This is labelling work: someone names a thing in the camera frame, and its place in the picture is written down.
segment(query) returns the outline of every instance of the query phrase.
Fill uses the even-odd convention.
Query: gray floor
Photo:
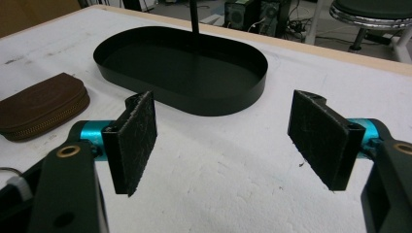
[[[151,10],[152,14],[174,17],[184,20],[190,20],[189,0],[177,0],[176,3],[167,3],[166,0],[159,0],[158,4]],[[321,16],[318,22],[317,36],[315,46],[329,48],[333,50],[347,51],[357,36],[358,29],[355,26],[337,21],[328,13],[328,8],[332,0],[326,0],[323,6]],[[292,0],[290,11],[297,4],[297,0]],[[212,14],[222,15],[224,12],[224,0],[198,0],[198,17],[203,19]],[[315,12],[316,3],[301,0],[297,9],[291,13],[291,19],[311,18]],[[394,33],[394,32],[376,32],[378,34]],[[289,34],[288,40],[300,43],[299,38],[295,38],[293,34]],[[379,45],[374,42],[363,40],[362,50],[359,54],[378,57],[382,59],[395,60],[392,49],[385,45]],[[412,52],[412,42],[409,42],[408,49]]]

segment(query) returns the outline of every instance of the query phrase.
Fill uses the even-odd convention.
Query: cyan gripper part
[[[361,146],[365,147],[370,140],[379,139],[379,133],[376,126],[367,118],[348,118],[352,123],[360,124],[366,130],[361,140]]]
[[[82,128],[81,140],[89,140],[94,146],[95,161],[107,161],[107,154],[104,148],[102,130],[110,125],[113,120],[90,120]]]

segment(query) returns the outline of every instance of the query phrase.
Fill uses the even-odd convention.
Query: black foam pad
[[[339,115],[322,96],[296,90],[288,134],[330,190],[345,190],[365,129]]]
[[[145,170],[157,136],[155,102],[151,92],[125,100],[126,110],[102,130],[117,194],[131,196]]]

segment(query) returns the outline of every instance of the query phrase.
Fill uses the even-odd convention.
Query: zipper
[[[59,124],[61,121],[68,119],[78,113],[81,109],[83,109],[89,101],[87,92],[85,96],[82,97],[78,102],[76,102],[72,107],[68,108],[67,110],[61,112],[57,116],[50,118],[46,121],[41,122],[35,126],[32,126],[28,129],[20,130],[18,132],[13,133],[1,133],[4,137],[6,137],[10,141],[18,141],[25,138],[30,138],[35,136],[36,134],[42,133],[48,129],[53,128],[55,125]]]

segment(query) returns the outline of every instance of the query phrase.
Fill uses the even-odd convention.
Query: brass screw insert
[[[402,143],[395,144],[394,148],[401,152],[412,155],[412,147],[407,144],[402,144]]]
[[[76,155],[80,151],[79,146],[67,146],[57,152],[57,157],[65,158]]]

